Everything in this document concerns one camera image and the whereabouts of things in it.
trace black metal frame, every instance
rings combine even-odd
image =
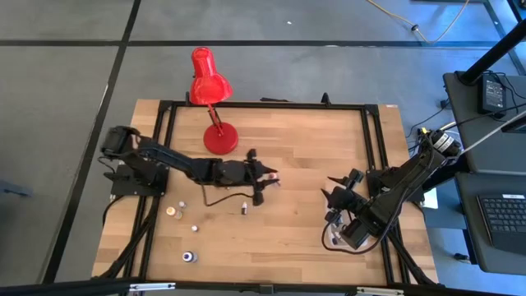
[[[163,116],[166,113],[166,108],[169,105],[170,107],[170,117],[168,121],[168,127],[167,127],[167,134],[166,134],[166,140],[165,145],[169,146],[171,141],[171,136],[173,135],[173,125],[174,125],[174,119],[176,116],[177,108],[178,107],[202,107],[200,105],[195,105],[190,102],[188,99],[188,93],[186,95],[185,101],[161,101],[159,104],[159,112],[157,114],[157,118],[155,121],[155,132],[154,137],[158,138],[160,130],[160,124],[163,121]],[[216,107],[222,107],[222,108],[264,108],[264,109],[320,109],[320,110],[349,110],[349,111],[359,111],[362,119],[362,128],[363,128],[363,136],[366,146],[366,152],[367,152],[367,163],[369,169],[375,169],[375,160],[374,160],[374,153],[372,148],[372,141],[371,141],[371,132],[369,129],[369,123],[368,123],[368,116],[372,116],[373,122],[375,125],[375,131],[376,131],[376,140],[378,142],[378,150],[381,156],[381,163],[383,168],[387,168],[387,154],[385,150],[385,144],[383,139],[383,133],[381,129],[381,121],[380,121],[380,114],[378,112],[378,106],[375,104],[332,104],[328,100],[328,96],[324,95],[322,98],[322,101],[319,104],[309,104],[309,103],[260,103],[260,102],[221,102],[216,105]],[[142,213],[144,212],[144,201],[143,204],[141,204],[141,199],[143,197],[140,197],[140,202],[136,209],[136,219],[134,221],[134,228],[136,224],[139,224],[142,219]],[[153,222],[153,225],[151,229],[149,230],[148,234],[146,235],[145,239],[145,247],[143,249],[142,253],[142,260],[141,260],[141,267],[140,267],[140,274],[139,278],[142,280],[145,280],[147,267],[148,267],[148,260],[150,257],[150,251],[153,243],[153,234],[155,231],[155,219]],[[399,229],[396,230],[397,235],[399,235],[399,238],[401,239],[401,235],[399,232]],[[382,241],[381,244],[381,251],[382,251],[382,258],[384,260],[384,270],[385,270],[385,277],[386,277],[386,283],[387,284],[393,284],[395,282],[394,276],[393,276],[393,267],[392,263],[390,261],[390,250],[387,243],[387,238]],[[403,283],[409,283],[409,277],[408,277],[408,269],[405,266],[405,264],[399,259],[400,263],[400,272],[402,274],[402,281]],[[129,262],[127,262],[127,269],[125,267],[125,274],[124,276],[131,276],[131,269],[132,269],[133,260],[131,259]],[[316,292],[316,291],[324,291],[324,292],[349,292],[349,290],[355,290],[356,286],[353,285],[316,285],[315,290],[309,290],[306,289],[306,285],[303,284],[244,284],[244,283],[232,283],[232,284],[225,284],[225,283],[201,283],[201,282],[184,282],[182,284],[179,284],[178,282],[178,289],[188,287],[188,289],[232,289],[232,290],[256,290],[257,292],[267,294],[266,292],[274,291],[274,289],[279,288],[280,291],[283,291],[284,289],[287,291],[309,291],[309,292]]]

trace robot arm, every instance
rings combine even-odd
[[[220,158],[193,159],[175,150],[164,147],[147,136],[141,136],[132,127],[113,127],[100,148],[104,157],[109,160],[121,160],[135,174],[136,182],[145,185],[155,184],[160,178],[165,178],[159,164],[165,164],[180,170],[186,176],[200,185],[216,187],[253,186],[254,206],[263,202],[262,191],[278,179],[257,181],[265,173],[277,173],[275,169],[265,167],[256,160],[256,151],[249,150],[244,161]],[[107,178],[115,180],[121,176],[118,173],[105,173]]]

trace cable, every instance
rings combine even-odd
[[[460,15],[462,15],[462,12],[464,12],[464,9],[466,9],[466,7],[468,6],[469,4],[469,0],[466,0],[466,2],[464,3],[464,5],[462,6],[462,8],[460,8],[460,11],[459,13],[457,13],[457,16],[454,17],[454,19],[452,20],[452,22],[450,23],[450,25],[447,26],[447,28],[445,28],[444,32],[438,36],[437,39],[433,40],[433,41],[429,41],[426,36],[424,36],[424,34],[422,34],[422,32],[420,32],[420,30],[418,29],[418,25],[417,24],[413,24],[411,21],[408,21],[406,18],[402,17],[402,16],[399,16],[397,14],[394,14],[392,12],[388,12],[386,9],[384,9],[383,7],[381,7],[380,5],[374,3],[372,0],[367,0],[370,4],[374,5],[376,8],[380,9],[381,11],[383,11],[385,14],[387,14],[388,16],[392,16],[392,17],[395,17],[401,21],[404,21],[406,22],[407,24],[409,24],[411,26],[411,30],[412,31],[416,31],[420,37],[422,37],[422,39],[427,43],[427,44],[435,44],[436,42],[440,41],[444,36],[445,34],[447,34],[447,32],[450,31],[451,27],[453,27],[453,25],[455,24],[455,22],[459,19]]]
[[[409,129],[409,134],[408,134],[405,138],[407,139],[407,138],[409,138],[409,137],[411,136],[411,133],[413,133],[413,129],[414,129],[417,125],[420,125],[420,124],[422,124],[422,123],[428,121],[429,119],[434,118],[436,115],[438,115],[438,113],[444,111],[445,107],[447,107],[449,104],[450,104],[450,101],[449,101],[449,99],[448,99],[448,100],[447,100],[447,103],[444,104],[444,107],[442,107],[442,109],[440,109],[437,113],[434,113],[432,116],[426,118],[424,121],[419,122],[419,123],[413,125],[413,126],[411,127],[411,129]]]
[[[431,143],[431,140],[429,138],[426,137],[426,139],[428,140],[429,146],[431,147],[431,157],[429,158],[429,161],[427,162],[426,168],[405,188],[404,192],[402,192],[402,194],[400,195],[400,199],[398,200],[398,202],[396,204],[396,209],[394,210],[393,214],[391,215],[391,217],[387,221],[387,224],[385,225],[384,231],[381,233],[380,237],[378,237],[378,239],[370,247],[368,247],[365,250],[358,251],[358,252],[353,252],[353,251],[349,251],[349,250],[342,249],[342,248],[328,247],[325,244],[324,238],[325,238],[325,234],[327,232],[327,229],[329,228],[329,225],[334,223],[336,221],[336,219],[338,218],[338,216],[335,216],[330,222],[328,222],[325,225],[325,227],[323,228],[323,231],[321,232],[321,245],[323,245],[325,250],[327,250],[327,251],[334,251],[334,252],[344,252],[344,253],[351,254],[351,255],[361,255],[361,254],[365,254],[365,253],[371,251],[372,249],[374,249],[378,245],[378,243],[380,243],[385,238],[385,235],[390,231],[391,225],[393,224],[395,219],[398,217],[397,213],[400,212],[400,210],[402,208],[402,205],[404,203],[405,196],[408,194],[409,189],[412,189],[411,187],[414,185],[414,183],[418,179],[420,179],[420,177],[431,167],[431,164],[433,163],[435,155],[433,154],[432,143]]]
[[[119,201],[121,198],[123,198],[124,196],[116,196],[107,206],[106,208],[104,209],[104,213],[102,214],[102,225],[104,226],[104,224],[106,224],[106,215],[108,214],[108,210],[110,207],[113,206],[114,203],[116,203],[117,201]]]
[[[495,111],[495,112],[491,112],[491,113],[483,114],[483,115],[480,115],[480,116],[476,116],[476,117],[474,117],[474,118],[468,118],[468,119],[466,119],[466,120],[461,121],[460,123],[456,123],[456,124],[454,124],[454,125],[452,125],[452,126],[450,126],[450,127],[444,128],[442,131],[447,131],[447,130],[449,130],[449,129],[453,128],[453,127],[457,127],[457,126],[459,126],[459,125],[461,125],[461,124],[469,123],[469,122],[471,122],[471,121],[473,121],[473,120],[475,120],[475,119],[484,118],[484,117],[486,117],[486,116],[490,116],[490,115],[493,115],[493,114],[495,114],[495,113],[499,113],[499,112],[503,112],[503,111],[508,111],[508,110],[511,110],[511,109],[515,109],[515,108],[518,108],[518,107],[524,107],[524,106],[526,106],[526,103],[518,104],[518,105],[516,105],[516,106],[514,106],[514,107],[509,107],[509,108],[506,108],[506,109],[502,109],[502,110],[500,110],[500,111]]]
[[[157,149],[157,148],[148,148],[148,149],[144,149],[146,151],[148,150],[155,150],[159,153],[162,153],[164,155],[167,155],[167,156],[170,156],[169,153],[161,150],[161,149]],[[242,193],[242,192],[238,192],[238,193],[234,193],[234,194],[231,194],[229,196],[226,196],[226,197],[223,197],[217,201],[214,201],[212,202],[211,204],[208,203],[208,201],[206,200],[206,190],[205,190],[205,185],[203,185],[203,179],[201,178],[201,176],[199,176],[196,171],[194,170],[194,168],[191,166],[190,163],[186,162],[186,161],[183,161],[183,160],[178,160],[179,162],[185,164],[186,166],[188,166],[188,168],[191,170],[191,174],[194,175],[194,177],[197,179],[197,181],[199,181],[201,184],[201,190],[203,191],[203,202],[205,203],[205,206],[214,206],[214,205],[217,205],[218,203],[220,203],[221,201],[225,201],[227,199],[229,199],[230,197],[236,197],[236,196],[245,196],[245,197],[250,197],[250,198],[253,198],[254,196],[249,196],[245,193]],[[251,179],[252,179],[252,182],[255,184],[256,183],[256,180],[254,180],[254,177],[252,176],[251,172],[250,172],[250,169],[247,170],[247,172],[250,174],[251,176]]]
[[[347,215],[348,215],[348,221],[349,223],[350,222],[353,222],[353,217],[351,217],[351,212],[349,210],[347,210]]]
[[[245,194],[243,192],[238,192],[238,193],[230,194],[229,196],[226,196],[226,197],[222,197],[221,199],[218,199],[217,201],[214,201],[214,202],[209,204],[208,201],[206,200],[206,190],[205,190],[205,185],[203,185],[203,180],[201,179],[201,177],[199,175],[196,174],[196,172],[194,171],[193,167],[190,166],[190,168],[191,168],[191,173],[201,183],[200,185],[201,185],[201,190],[203,191],[203,202],[205,203],[205,206],[217,205],[221,201],[225,201],[225,200],[229,199],[230,197],[236,197],[236,196],[244,196],[244,197],[249,197],[249,198],[253,198],[254,197],[254,196],[249,196],[248,194]]]

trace wooden tabletop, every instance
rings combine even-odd
[[[145,136],[153,133],[158,100],[137,101],[131,125]],[[258,159],[277,169],[281,186],[264,190],[265,202],[254,207],[246,197],[233,197],[205,207],[201,189],[172,169],[166,195],[161,199],[155,228],[149,280],[287,284],[385,284],[380,246],[360,256],[329,252],[321,246],[325,225],[325,198],[320,188],[336,185],[327,176],[341,178],[351,169],[367,170],[360,113],[348,110],[228,109],[218,113],[238,130],[239,144],[225,160],[243,160],[251,148]],[[408,159],[398,107],[381,105],[385,147],[391,166]],[[168,116],[164,116],[164,139]],[[377,167],[376,135],[369,120]],[[203,145],[210,125],[206,109],[178,108],[171,149],[191,157],[214,157]],[[365,179],[355,191],[368,197]],[[206,187],[209,202],[235,192],[252,194],[249,187]],[[169,206],[187,203],[180,220],[166,215]],[[241,215],[242,203],[248,204]],[[136,213],[137,197],[125,197],[108,212],[93,275],[110,266],[127,244]],[[191,226],[197,225],[194,233]],[[404,244],[416,263],[437,280],[422,213],[405,204],[400,215]],[[192,251],[195,263],[185,263],[182,253]],[[138,247],[133,275],[138,273],[142,247]],[[394,277],[400,281],[396,252],[391,246]]]

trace black cable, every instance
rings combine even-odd
[[[101,163],[101,164],[104,164],[108,169],[111,169],[112,173],[115,173],[115,169],[112,168],[109,164],[103,162],[102,160],[109,160],[109,158],[107,156],[99,156],[97,158],[97,161],[99,161],[99,163]]]
[[[203,185],[203,179],[201,179],[201,177],[199,175],[196,174],[196,172],[194,171],[194,168],[190,166],[190,170],[191,170],[191,173],[194,175],[194,177],[196,177],[196,179],[201,182],[201,190],[203,191],[203,202],[205,203],[205,206],[214,206],[214,205],[217,205],[219,204],[221,201],[225,201],[227,199],[229,199],[230,197],[236,197],[236,196],[244,196],[244,197],[250,197],[250,198],[253,198],[254,196],[249,196],[243,192],[238,192],[238,193],[234,193],[234,194],[230,194],[229,196],[226,196],[226,197],[223,197],[217,201],[214,201],[212,203],[208,203],[208,201],[206,200],[206,190],[205,190],[205,185]]]
[[[214,202],[212,202],[212,203],[209,204],[209,203],[206,201],[206,193],[205,193],[205,191],[203,190],[203,197],[204,197],[204,199],[205,199],[205,206],[214,206],[214,205],[219,204],[221,201],[225,201],[225,200],[229,199],[230,197],[236,197],[236,196],[244,196],[244,197],[253,198],[253,196],[249,196],[248,194],[245,194],[245,193],[243,193],[243,192],[238,192],[238,193],[230,194],[229,196],[223,197],[223,198],[221,198],[221,199],[219,199],[219,200],[217,200],[217,201],[214,201]]]
[[[157,152],[159,152],[159,153],[162,153],[162,154],[164,154],[164,155],[171,156],[171,155],[170,155],[169,153],[167,153],[166,151],[163,151],[163,150],[158,149],[158,148],[153,148],[153,147],[152,147],[152,148],[148,148],[148,149],[144,149],[144,150],[145,150],[145,151],[148,151],[148,150],[155,150],[155,151],[157,151]],[[247,195],[247,194],[245,194],[245,193],[238,192],[238,193],[234,193],[234,194],[231,194],[231,195],[229,195],[229,196],[223,197],[223,198],[221,198],[221,199],[219,199],[219,200],[217,200],[217,201],[214,201],[214,202],[212,202],[211,204],[209,204],[208,201],[206,200],[206,190],[205,190],[205,185],[203,185],[203,179],[201,178],[201,176],[199,176],[199,175],[196,173],[196,171],[194,170],[194,168],[193,168],[193,167],[191,166],[191,164],[189,164],[188,162],[186,162],[186,161],[182,161],[182,160],[178,160],[178,161],[181,162],[181,163],[183,163],[183,164],[185,164],[185,165],[187,165],[188,168],[190,168],[190,170],[191,170],[191,174],[193,174],[194,177],[197,179],[197,181],[199,181],[199,182],[201,183],[200,185],[201,185],[201,190],[203,191],[203,202],[205,203],[205,206],[213,206],[213,205],[217,205],[217,204],[220,203],[221,201],[225,201],[225,200],[229,199],[230,197],[235,197],[235,196],[245,196],[245,197],[253,198],[253,196],[249,196],[249,195]],[[256,180],[254,180],[254,177],[252,176],[250,170],[248,170],[247,172],[250,174],[251,179],[252,179],[252,181],[253,181],[254,184],[255,184]]]
[[[431,167],[431,164],[433,163],[435,155],[433,154],[432,143],[431,143],[431,140],[428,137],[425,137],[425,139],[427,139],[427,141],[429,142],[429,146],[430,146],[430,149],[431,149],[431,157],[429,158],[429,161],[427,162],[426,168],[405,188],[404,192],[402,192],[402,194],[400,195],[400,199],[398,200],[398,202],[396,204],[396,209],[394,210],[393,214],[391,215],[391,217],[387,221],[387,224],[385,225],[384,231],[381,233],[380,237],[378,237],[378,239],[370,247],[368,247],[365,250],[358,251],[358,252],[353,252],[353,251],[349,251],[349,250],[342,249],[342,248],[327,247],[327,245],[325,244],[325,240],[324,240],[325,234],[327,232],[327,229],[329,228],[329,225],[334,223],[336,221],[336,219],[338,218],[338,216],[335,216],[334,219],[332,219],[329,223],[327,223],[325,225],[325,227],[323,228],[323,231],[321,232],[321,245],[323,245],[325,250],[327,250],[327,251],[334,251],[334,252],[344,252],[344,253],[351,254],[351,255],[361,255],[361,254],[365,254],[365,253],[371,251],[372,249],[374,249],[378,245],[378,243],[380,243],[385,238],[387,233],[390,231],[391,225],[398,218],[398,214],[397,213],[400,212],[400,210],[402,208],[402,205],[404,203],[404,199],[405,199],[406,195],[408,194],[409,189],[413,190],[412,186],[414,185],[414,183],[418,179],[420,179],[420,177]]]
[[[490,116],[490,115],[493,115],[493,114],[495,114],[495,113],[500,113],[500,112],[503,112],[503,111],[508,111],[508,110],[511,110],[511,109],[515,109],[515,108],[518,108],[518,107],[524,107],[524,106],[526,106],[526,103],[518,104],[518,105],[516,105],[516,106],[514,106],[514,107],[509,107],[509,108],[506,108],[506,109],[502,109],[502,110],[500,110],[500,111],[495,111],[495,112],[491,112],[491,113],[483,114],[483,115],[480,115],[480,116],[476,116],[476,117],[474,117],[474,118],[468,118],[468,119],[466,119],[466,120],[461,121],[460,123],[456,123],[456,124],[454,124],[454,125],[452,125],[452,126],[450,126],[450,127],[444,128],[442,131],[447,131],[447,130],[449,130],[449,129],[453,128],[453,127],[457,127],[457,126],[459,126],[459,125],[461,125],[461,124],[469,123],[470,121],[473,121],[473,120],[475,120],[475,119],[484,118],[484,117],[486,117],[486,116]]]
[[[347,210],[347,215],[348,215],[348,221],[353,222],[353,217],[351,217],[351,212],[349,210]]]
[[[413,126],[409,129],[409,134],[408,134],[405,138],[407,139],[407,138],[409,138],[409,137],[411,136],[411,133],[413,133],[413,129],[414,129],[417,125],[420,125],[420,124],[422,124],[422,123],[428,121],[429,119],[434,118],[436,115],[438,115],[438,113],[444,111],[445,107],[447,107],[449,104],[450,104],[450,100],[448,99],[448,100],[447,100],[447,103],[444,104],[444,107],[442,107],[437,113],[434,113],[432,116],[428,117],[428,118],[425,119],[424,121],[419,122],[419,123],[413,125]]]
[[[104,226],[104,224],[106,224],[106,215],[108,214],[108,210],[110,207],[113,206],[113,204],[117,201],[119,201],[121,198],[123,198],[124,196],[116,196],[107,206],[106,208],[104,209],[104,213],[102,214],[102,225]]]

